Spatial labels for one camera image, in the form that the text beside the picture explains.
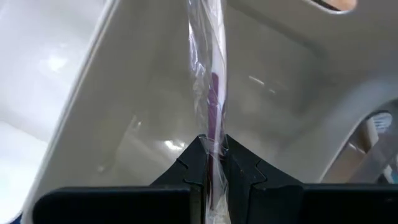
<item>white container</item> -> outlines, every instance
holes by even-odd
[[[398,2],[350,12],[228,4],[227,133],[299,180],[321,181],[363,118],[398,97]],[[151,183],[199,134],[185,10],[185,1],[107,3],[23,223],[59,187]]]

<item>clear plastic wrap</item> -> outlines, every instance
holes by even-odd
[[[227,97],[226,43],[223,0],[188,0],[190,71],[195,113],[208,154],[206,223],[230,223],[226,194],[228,181],[221,159]]]

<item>curved white plastic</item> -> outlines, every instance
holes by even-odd
[[[226,132],[318,182],[353,129],[398,97],[395,1],[332,12],[310,1],[229,0]],[[64,186],[146,185],[198,134],[184,1],[109,2],[26,206]]]
[[[21,214],[103,0],[0,0],[0,224]]]

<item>plastic bag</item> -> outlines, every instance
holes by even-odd
[[[205,133],[201,141],[208,154],[206,223],[230,223],[226,201],[228,181],[220,162],[228,148],[224,142],[227,97],[224,1],[187,1],[194,106],[200,130]]]

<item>plastic packaging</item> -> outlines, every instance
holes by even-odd
[[[230,223],[228,182],[221,161],[227,97],[226,44],[223,0],[188,0],[190,71],[195,113],[208,154],[206,223]]]

